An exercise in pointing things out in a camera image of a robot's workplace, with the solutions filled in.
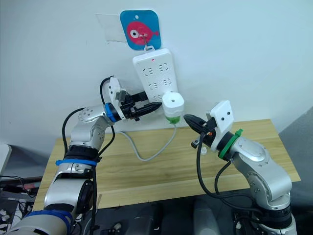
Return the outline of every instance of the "wooden tabletop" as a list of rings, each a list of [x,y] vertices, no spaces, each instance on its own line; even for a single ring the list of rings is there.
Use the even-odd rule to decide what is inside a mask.
[[[270,120],[236,122],[232,131],[242,128],[242,136],[263,144],[271,157],[291,177],[300,177],[286,152],[283,143]],[[143,158],[160,150],[169,140],[173,129],[129,132]],[[113,144],[102,155],[97,166],[98,195],[101,194],[99,208],[108,208],[163,199],[171,199],[204,194],[196,172],[196,150],[190,146],[198,136],[189,127],[179,128],[172,143],[157,157],[149,162],[138,160],[129,141],[117,134]],[[111,139],[106,134],[104,145]],[[55,161],[62,159],[64,147],[57,139],[43,176],[34,209],[42,210],[46,191],[57,170]],[[205,184],[214,191],[214,178],[226,162],[219,159],[217,152],[208,148],[201,156],[201,171]],[[248,188],[241,173],[231,165],[219,180],[220,191]]]

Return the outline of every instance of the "blue ring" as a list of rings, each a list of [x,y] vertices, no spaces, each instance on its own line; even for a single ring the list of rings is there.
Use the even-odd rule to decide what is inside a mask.
[[[67,227],[67,234],[68,235],[70,234],[70,226],[71,226],[71,224],[73,222],[73,217],[72,217],[72,215],[69,212],[67,212],[67,211],[58,211],[58,210],[51,210],[51,211],[49,211],[49,210],[42,210],[42,211],[31,212],[26,217],[30,217],[30,216],[34,216],[34,215],[42,215],[42,214],[52,215],[52,216],[58,217],[61,220],[63,220],[63,222],[65,223],[65,225]]]
[[[87,164],[87,165],[95,165],[97,166],[97,162],[90,161],[90,160],[83,160],[83,159],[64,159],[64,160],[57,160],[55,162],[56,165],[60,165],[62,163],[81,163],[81,164]]]
[[[105,104],[105,108],[106,108],[106,113],[107,113],[107,117],[112,121],[112,122],[117,122],[110,107],[109,107],[109,104],[106,103]]]

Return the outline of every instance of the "pink fish sticker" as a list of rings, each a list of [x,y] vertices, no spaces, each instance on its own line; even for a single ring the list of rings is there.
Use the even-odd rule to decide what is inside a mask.
[[[145,45],[153,35],[159,36],[158,31],[152,32],[147,25],[139,21],[133,21],[127,26],[127,35],[136,45]]]

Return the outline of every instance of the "power strip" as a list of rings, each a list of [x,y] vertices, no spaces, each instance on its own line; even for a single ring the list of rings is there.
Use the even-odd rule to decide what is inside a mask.
[[[173,58],[166,48],[133,58],[133,64],[150,102],[162,102],[166,92],[177,92]]]

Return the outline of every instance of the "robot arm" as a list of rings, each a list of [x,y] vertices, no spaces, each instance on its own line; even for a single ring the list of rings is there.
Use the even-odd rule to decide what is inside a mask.
[[[199,134],[205,133],[203,143],[219,157],[231,160],[250,185],[252,197],[263,215],[254,215],[263,231],[269,234],[296,235],[295,220],[290,208],[291,180],[285,170],[275,163],[261,144],[241,137],[242,130],[230,133],[234,118],[229,101],[222,101],[207,113],[208,121],[185,115],[187,124]],[[199,138],[192,142],[194,148]]]
[[[105,130],[119,120],[135,119],[161,106],[149,103],[136,108],[135,103],[147,98],[145,93],[129,95],[120,89],[118,80],[110,78],[112,103],[84,108],[71,133],[63,160],[45,196],[44,209],[34,211],[13,227],[9,235],[68,235],[74,219],[93,205],[94,185],[91,178],[101,160],[99,151]]]

